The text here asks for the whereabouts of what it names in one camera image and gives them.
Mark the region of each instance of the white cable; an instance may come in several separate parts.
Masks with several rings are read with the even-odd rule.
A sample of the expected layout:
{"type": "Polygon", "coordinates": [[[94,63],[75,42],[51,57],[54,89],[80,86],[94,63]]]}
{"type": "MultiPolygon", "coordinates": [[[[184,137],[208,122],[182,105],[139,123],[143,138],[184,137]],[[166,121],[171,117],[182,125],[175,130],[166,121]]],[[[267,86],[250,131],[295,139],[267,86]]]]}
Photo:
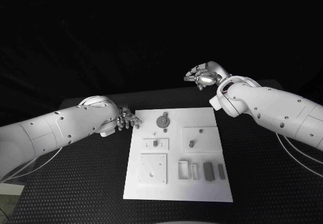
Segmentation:
{"type": "MultiPolygon", "coordinates": [[[[286,152],[287,152],[289,155],[293,157],[292,153],[289,152],[289,150],[287,150],[286,147],[284,147],[284,144],[283,144],[283,142],[282,142],[282,139],[280,139],[280,136],[279,136],[277,133],[276,133],[276,135],[277,135],[277,138],[279,138],[279,140],[280,140],[280,143],[282,143],[282,146],[283,146],[286,152]]],[[[309,169],[316,175],[319,175],[321,177],[323,177],[323,175],[319,174],[319,173],[316,173],[316,172],[315,172],[306,165],[303,165],[303,163],[302,163],[295,157],[293,157],[293,159],[302,164],[302,166],[303,166],[306,169],[309,169]]]]}
{"type": "Polygon", "coordinates": [[[18,177],[25,176],[25,175],[31,174],[32,172],[35,172],[38,169],[41,169],[49,163],[49,161],[54,159],[54,157],[57,156],[57,154],[60,153],[60,151],[55,153],[55,155],[52,156],[52,158],[34,171],[25,173],[23,175],[19,175],[19,176],[12,177],[9,180],[12,180],[13,178],[18,178],[18,177]]]}
{"type": "Polygon", "coordinates": [[[284,136],[286,140],[289,141],[290,145],[293,146],[293,148],[297,150],[299,153],[302,153],[308,158],[310,158],[312,160],[315,160],[316,162],[319,162],[321,164],[323,164],[322,161],[319,161],[318,159],[315,159],[312,156],[309,156],[305,152],[302,152],[300,149],[296,148],[296,146],[292,144],[290,140],[287,139],[287,137],[284,136]]]}
{"type": "Polygon", "coordinates": [[[0,183],[3,183],[3,182],[6,182],[8,180],[11,180],[11,178],[18,174],[18,173],[21,173],[21,171],[35,162],[35,160],[36,160],[38,158],[35,158],[29,163],[28,163],[28,165],[26,166],[23,166],[23,168],[12,175],[12,176],[9,176],[5,180],[2,180],[0,181],[0,183]]]}

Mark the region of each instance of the black textured mat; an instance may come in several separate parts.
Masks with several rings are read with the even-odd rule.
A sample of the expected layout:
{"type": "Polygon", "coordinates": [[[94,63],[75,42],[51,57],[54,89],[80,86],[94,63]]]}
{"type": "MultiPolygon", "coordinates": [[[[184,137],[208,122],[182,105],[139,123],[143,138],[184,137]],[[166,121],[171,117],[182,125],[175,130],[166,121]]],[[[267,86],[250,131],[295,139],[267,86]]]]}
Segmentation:
{"type": "MultiPolygon", "coordinates": [[[[274,80],[263,86],[282,89],[274,80]]],[[[211,107],[217,87],[110,95],[133,110],[211,107]]],[[[84,98],[68,99],[61,108],[84,98]]],[[[323,223],[323,178],[309,172],[284,151],[276,134],[250,115],[215,112],[234,203],[124,200],[132,128],[103,138],[100,134],[65,147],[36,171],[25,187],[12,223],[153,224],[197,220],[220,223],[323,223]]],[[[323,152],[293,141],[323,160],[323,152]]],[[[295,156],[323,173],[323,165],[295,156]]],[[[54,152],[38,159],[38,167],[54,152]]]]}

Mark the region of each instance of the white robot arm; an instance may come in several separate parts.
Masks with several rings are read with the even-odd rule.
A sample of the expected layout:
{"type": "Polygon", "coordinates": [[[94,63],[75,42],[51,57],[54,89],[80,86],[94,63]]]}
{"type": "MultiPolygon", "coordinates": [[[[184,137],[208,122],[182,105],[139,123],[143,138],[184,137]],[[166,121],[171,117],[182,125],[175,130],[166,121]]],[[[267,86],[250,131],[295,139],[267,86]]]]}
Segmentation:
{"type": "Polygon", "coordinates": [[[0,127],[0,180],[22,164],[94,133],[106,137],[117,125],[122,130],[140,123],[127,106],[96,96],[78,106],[0,127]]]}
{"type": "Polygon", "coordinates": [[[208,62],[186,74],[202,90],[217,84],[211,99],[215,110],[221,108],[237,117],[247,113],[259,125],[276,133],[323,150],[323,106],[290,92],[261,87],[248,77],[233,76],[222,66],[208,62]]]}

